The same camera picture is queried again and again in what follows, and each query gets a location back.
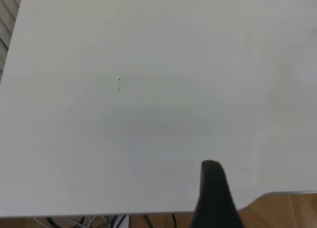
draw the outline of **white table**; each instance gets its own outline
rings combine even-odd
[[[0,85],[0,216],[237,208],[317,190],[317,0],[22,0]]]

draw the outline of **wooden floor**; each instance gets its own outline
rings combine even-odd
[[[268,195],[240,211],[246,228],[317,228],[317,194]],[[173,228],[170,214],[149,215],[154,228]],[[176,214],[178,228],[188,228],[191,214]],[[132,228],[149,228],[142,215]],[[0,219],[0,228],[40,228],[31,218]]]

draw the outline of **white cable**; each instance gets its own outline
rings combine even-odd
[[[103,218],[103,220],[105,221],[105,223],[106,224],[108,224],[109,223],[109,221],[108,221],[108,219],[107,218],[105,218],[104,216],[101,216],[102,218]]]
[[[52,228],[52,227],[47,226],[46,224],[44,224],[43,222],[41,222],[41,221],[40,221],[39,219],[37,219],[37,218],[33,218],[33,219],[36,220],[37,223],[41,224],[41,225],[44,226],[45,228]]]
[[[93,217],[93,218],[90,220],[90,222],[88,223],[87,227],[90,226],[90,224],[94,221],[95,218],[97,218],[97,217]]]
[[[78,226],[80,226],[80,227],[82,227],[82,228],[88,228],[87,226],[84,226],[84,225],[82,225],[82,224],[80,224],[80,223],[78,223],[78,222],[76,222],[76,221],[73,221],[72,219],[70,219],[70,218],[68,218],[68,217],[65,217],[65,219],[68,220],[68,221],[70,221],[70,222],[73,222],[74,224],[76,224],[76,225],[78,225]]]

